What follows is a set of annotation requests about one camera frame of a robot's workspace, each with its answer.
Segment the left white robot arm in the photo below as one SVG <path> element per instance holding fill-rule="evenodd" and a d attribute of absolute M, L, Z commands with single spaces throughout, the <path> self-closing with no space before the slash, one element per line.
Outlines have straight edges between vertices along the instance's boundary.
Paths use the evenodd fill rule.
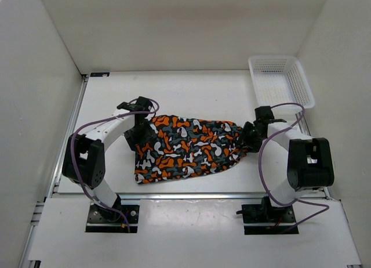
<path fill-rule="evenodd" d="M 120 103 L 108 118 L 92 121 L 79 127 L 68 139 L 62 174 L 80 185 L 85 195 L 110 223 L 129 225 L 122 212 L 120 196 L 105 180 L 106 151 L 120 137 L 124 137 L 132 151 L 155 139 L 149 115 L 155 115 L 159 104 L 139 96 Z"/>

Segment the orange camouflage shorts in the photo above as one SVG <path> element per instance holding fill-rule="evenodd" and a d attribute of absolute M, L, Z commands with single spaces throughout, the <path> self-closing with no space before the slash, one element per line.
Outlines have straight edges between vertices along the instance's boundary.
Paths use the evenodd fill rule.
<path fill-rule="evenodd" d="M 242 127 L 232 121 L 159 115 L 149 125 L 154 137 L 135 149 L 137 184 L 226 171 L 249 152 L 238 142 Z"/>

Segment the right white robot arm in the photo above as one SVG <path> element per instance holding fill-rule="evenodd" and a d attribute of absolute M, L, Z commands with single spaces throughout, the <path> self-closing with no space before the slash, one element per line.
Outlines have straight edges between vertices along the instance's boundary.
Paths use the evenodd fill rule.
<path fill-rule="evenodd" d="M 258 172 L 266 196 L 259 205 L 243 205 L 239 214 L 245 223 L 286 222 L 292 205 L 314 190 L 334 183 L 329 141 L 313 138 L 274 116 L 271 106 L 255 109 L 254 122 L 246 122 L 240 143 L 258 154 Z M 263 152 L 274 141 L 288 153 L 286 179 L 270 190 L 263 175 Z"/>

